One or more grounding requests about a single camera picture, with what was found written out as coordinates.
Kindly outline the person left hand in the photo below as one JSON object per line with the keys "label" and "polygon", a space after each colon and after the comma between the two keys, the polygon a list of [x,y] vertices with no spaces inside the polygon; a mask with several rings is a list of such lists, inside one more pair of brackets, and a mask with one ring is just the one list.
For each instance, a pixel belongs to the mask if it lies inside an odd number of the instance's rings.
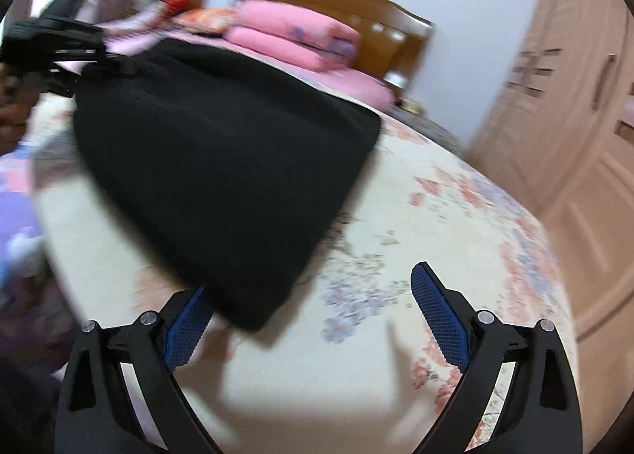
{"label": "person left hand", "polygon": [[1,64],[1,136],[0,154],[13,152],[27,131],[32,108],[38,104],[40,92],[33,88],[20,89],[18,79]]}

